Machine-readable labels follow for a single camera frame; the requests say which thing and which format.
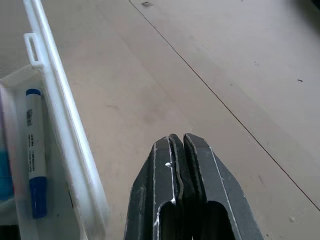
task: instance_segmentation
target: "blue object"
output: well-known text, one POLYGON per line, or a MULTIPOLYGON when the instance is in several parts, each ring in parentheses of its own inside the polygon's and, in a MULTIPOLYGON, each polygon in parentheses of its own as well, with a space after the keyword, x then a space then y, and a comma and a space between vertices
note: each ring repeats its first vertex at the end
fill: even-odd
POLYGON ((6 201, 14 195, 14 187, 9 168, 8 153, 0 151, 0 201, 6 201))
POLYGON ((29 180, 32 216, 39 219, 47 215, 47 178, 37 176, 29 180))
POLYGON ((30 88, 25 92, 25 95, 28 96, 29 94, 38 94, 41 96, 41 92, 38 89, 30 88))

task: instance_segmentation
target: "black metal clamp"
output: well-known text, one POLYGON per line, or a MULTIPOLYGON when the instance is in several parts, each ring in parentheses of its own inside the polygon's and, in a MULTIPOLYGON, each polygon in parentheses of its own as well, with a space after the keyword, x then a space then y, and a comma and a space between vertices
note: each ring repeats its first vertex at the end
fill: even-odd
POLYGON ((171 134, 153 144, 131 189, 124 240, 263 240, 207 142, 187 133, 183 143, 171 134))

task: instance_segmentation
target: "plywood surface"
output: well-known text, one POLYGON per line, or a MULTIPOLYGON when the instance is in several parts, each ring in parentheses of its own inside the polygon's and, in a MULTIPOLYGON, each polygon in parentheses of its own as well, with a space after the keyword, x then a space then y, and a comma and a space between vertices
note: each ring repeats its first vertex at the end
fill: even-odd
POLYGON ((129 1, 42 3, 111 210, 107 239, 123 239, 153 142, 185 132, 237 178, 265 239, 319 235, 316 207, 129 1))
POLYGON ((320 11, 303 0, 132 4, 320 207, 320 11))
POLYGON ((20 0, 0 3, 0 78, 30 64, 24 34, 31 28, 20 0))

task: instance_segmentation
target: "whiteboard marker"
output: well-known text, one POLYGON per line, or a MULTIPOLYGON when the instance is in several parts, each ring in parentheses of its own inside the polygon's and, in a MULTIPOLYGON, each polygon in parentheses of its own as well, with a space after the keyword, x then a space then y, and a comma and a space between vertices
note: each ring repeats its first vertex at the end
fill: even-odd
POLYGON ((41 92, 38 89, 31 88, 26 91, 26 106, 27 159, 32 216, 38 219, 47 215, 44 123, 41 92))

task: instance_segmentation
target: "white plastic edge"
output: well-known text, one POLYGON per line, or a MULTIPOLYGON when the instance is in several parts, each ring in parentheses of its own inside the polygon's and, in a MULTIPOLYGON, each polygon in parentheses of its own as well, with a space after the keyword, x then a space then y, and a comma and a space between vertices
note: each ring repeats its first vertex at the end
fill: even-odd
POLYGON ((106 195, 47 17, 40 0, 23 2, 36 39, 33 43, 37 44, 35 49, 37 53, 39 50, 43 63, 33 67, 44 75, 48 109, 61 142, 63 165, 80 229, 85 231, 84 238, 104 239, 109 213, 106 195))
POLYGON ((41 51, 39 49, 39 44, 37 41, 37 35, 34 34, 33 32, 30 32, 30 33, 24 34, 23 38, 26 46, 26 52, 28 54, 31 65, 35 68, 43 68, 44 63, 42 61, 42 55, 41 55, 41 51), (31 41, 34 44, 35 52, 32 49, 31 41))

